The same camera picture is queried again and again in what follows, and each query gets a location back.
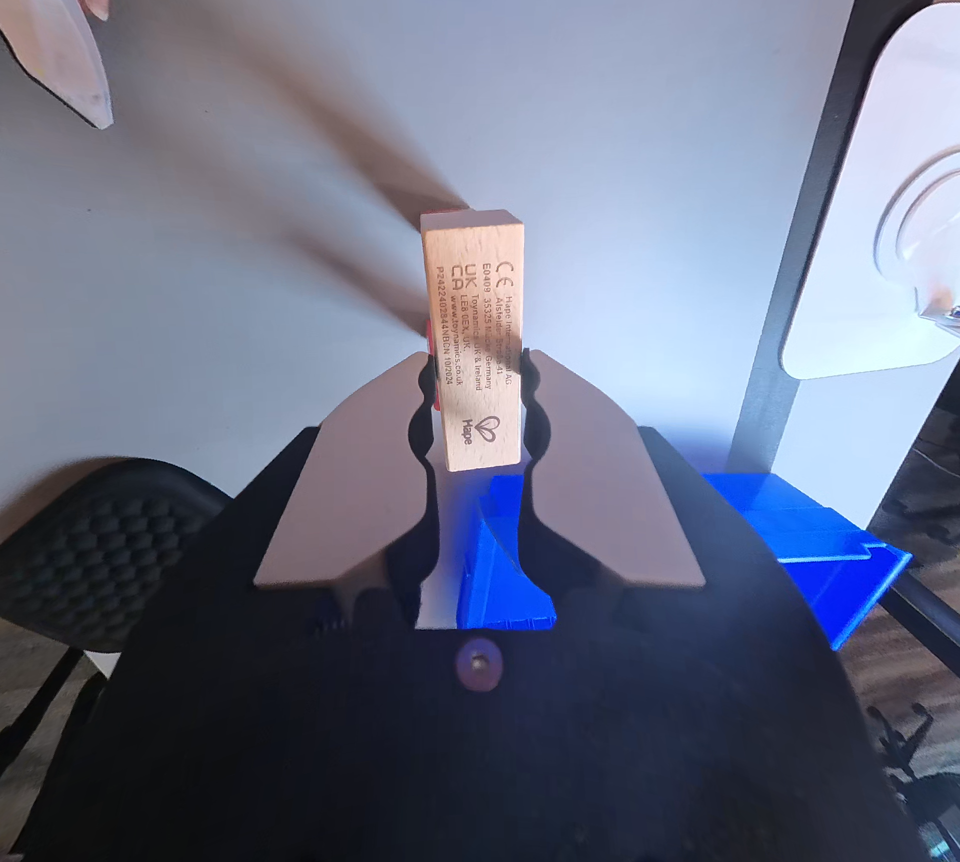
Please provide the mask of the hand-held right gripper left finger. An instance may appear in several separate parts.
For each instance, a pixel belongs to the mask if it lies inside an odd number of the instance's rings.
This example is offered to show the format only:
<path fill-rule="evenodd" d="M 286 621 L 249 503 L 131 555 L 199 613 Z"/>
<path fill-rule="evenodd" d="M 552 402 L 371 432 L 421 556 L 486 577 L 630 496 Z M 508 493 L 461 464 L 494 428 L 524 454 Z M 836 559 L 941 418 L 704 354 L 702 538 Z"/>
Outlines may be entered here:
<path fill-rule="evenodd" d="M 255 575 L 261 590 L 340 587 L 381 567 L 402 602 L 419 602 L 439 558 L 436 374 L 415 352 L 320 424 Z"/>

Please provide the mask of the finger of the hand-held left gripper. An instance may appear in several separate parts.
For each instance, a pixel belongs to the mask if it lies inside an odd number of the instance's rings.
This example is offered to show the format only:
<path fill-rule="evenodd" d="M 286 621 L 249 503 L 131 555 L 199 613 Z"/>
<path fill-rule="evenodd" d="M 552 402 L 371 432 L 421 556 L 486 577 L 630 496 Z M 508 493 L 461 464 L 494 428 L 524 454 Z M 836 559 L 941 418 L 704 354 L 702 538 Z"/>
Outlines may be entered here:
<path fill-rule="evenodd" d="M 30 77 L 96 128 L 114 123 L 107 74 L 79 0 L 1 0 L 1 30 Z"/>

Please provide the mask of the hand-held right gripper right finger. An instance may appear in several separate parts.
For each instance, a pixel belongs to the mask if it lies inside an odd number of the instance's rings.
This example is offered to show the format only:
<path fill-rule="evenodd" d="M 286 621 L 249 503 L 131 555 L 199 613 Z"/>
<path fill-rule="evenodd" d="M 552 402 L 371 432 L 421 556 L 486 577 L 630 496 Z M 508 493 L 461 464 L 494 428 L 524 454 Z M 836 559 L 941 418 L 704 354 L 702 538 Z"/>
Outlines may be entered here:
<path fill-rule="evenodd" d="M 633 418 L 540 350 L 521 360 L 530 454 L 521 568 L 550 596 L 599 580 L 701 589 L 706 579 Z"/>

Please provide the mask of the blue plastic bin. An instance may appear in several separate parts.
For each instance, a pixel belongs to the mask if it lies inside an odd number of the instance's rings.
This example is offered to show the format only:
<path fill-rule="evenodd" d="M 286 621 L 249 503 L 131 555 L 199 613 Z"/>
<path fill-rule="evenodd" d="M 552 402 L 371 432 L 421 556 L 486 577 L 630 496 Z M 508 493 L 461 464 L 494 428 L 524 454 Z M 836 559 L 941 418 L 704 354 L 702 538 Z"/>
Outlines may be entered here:
<path fill-rule="evenodd" d="M 703 478 L 784 566 L 835 651 L 911 561 L 907 552 L 882 543 L 777 475 Z M 464 545 L 458 629 L 534 631 L 556 621 L 550 597 L 520 567 L 523 486 L 522 474 L 496 475 L 477 500 Z"/>

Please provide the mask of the pale wooden block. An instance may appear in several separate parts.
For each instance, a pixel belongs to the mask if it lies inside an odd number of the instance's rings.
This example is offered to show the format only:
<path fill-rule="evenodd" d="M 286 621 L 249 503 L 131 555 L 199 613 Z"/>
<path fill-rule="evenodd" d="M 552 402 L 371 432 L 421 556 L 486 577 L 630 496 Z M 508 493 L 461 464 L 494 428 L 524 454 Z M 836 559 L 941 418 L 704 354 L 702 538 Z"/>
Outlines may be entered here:
<path fill-rule="evenodd" d="M 505 210 L 420 218 L 438 410 L 449 472 L 522 456 L 524 226 Z"/>

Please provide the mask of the black wrist rest pad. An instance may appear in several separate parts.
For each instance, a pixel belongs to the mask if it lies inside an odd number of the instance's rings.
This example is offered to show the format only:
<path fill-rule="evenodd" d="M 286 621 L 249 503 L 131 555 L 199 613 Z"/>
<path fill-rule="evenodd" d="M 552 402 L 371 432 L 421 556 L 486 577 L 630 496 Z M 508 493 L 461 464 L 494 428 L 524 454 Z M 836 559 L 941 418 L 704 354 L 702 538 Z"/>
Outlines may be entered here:
<path fill-rule="evenodd" d="M 73 649 L 121 653 L 165 576 L 232 501 L 158 460 L 85 475 L 2 542 L 2 619 Z"/>

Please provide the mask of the white document stand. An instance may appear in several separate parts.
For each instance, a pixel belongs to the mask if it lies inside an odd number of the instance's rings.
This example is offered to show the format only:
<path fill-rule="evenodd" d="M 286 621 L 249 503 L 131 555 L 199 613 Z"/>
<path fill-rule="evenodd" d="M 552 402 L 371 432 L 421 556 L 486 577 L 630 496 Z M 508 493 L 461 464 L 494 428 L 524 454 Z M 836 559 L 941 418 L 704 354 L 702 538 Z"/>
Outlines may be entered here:
<path fill-rule="evenodd" d="M 799 380 L 958 349 L 958 0 L 909 18 L 878 58 L 780 351 Z"/>

